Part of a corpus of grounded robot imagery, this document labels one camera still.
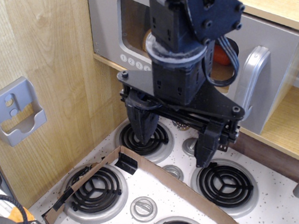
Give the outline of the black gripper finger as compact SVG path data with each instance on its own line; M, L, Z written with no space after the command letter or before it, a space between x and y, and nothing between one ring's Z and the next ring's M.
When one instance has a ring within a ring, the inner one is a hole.
M211 121L199 131L199 138L195 146L196 167L206 168L209 166L220 141L223 123Z
M154 110L160 104L152 100L144 100L145 94L131 91L127 97L127 116L135 136L142 144L147 144L157 128L158 115Z

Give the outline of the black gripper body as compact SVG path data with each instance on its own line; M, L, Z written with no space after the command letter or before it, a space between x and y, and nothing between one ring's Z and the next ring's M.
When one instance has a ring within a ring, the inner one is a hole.
M209 122L223 123L221 145L235 143L239 136L239 122L245 111L217 90L231 80L211 78L214 48L200 47L188 53L151 52L152 70L125 70L117 74L122 83L121 100L127 106L129 92L146 95L143 99L160 104L154 110L159 117L187 124L200 131Z

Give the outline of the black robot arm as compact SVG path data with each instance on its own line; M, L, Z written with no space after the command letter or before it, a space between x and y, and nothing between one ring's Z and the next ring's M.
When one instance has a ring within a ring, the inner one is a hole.
M161 116L196 129L196 165L206 168L221 145L237 140L245 116L218 90L237 77L239 60L226 36L240 29L245 6L238 0L149 0L149 5L151 32L145 47L152 69L118 73L121 100L143 144ZM234 69L224 81L211 77L216 44Z

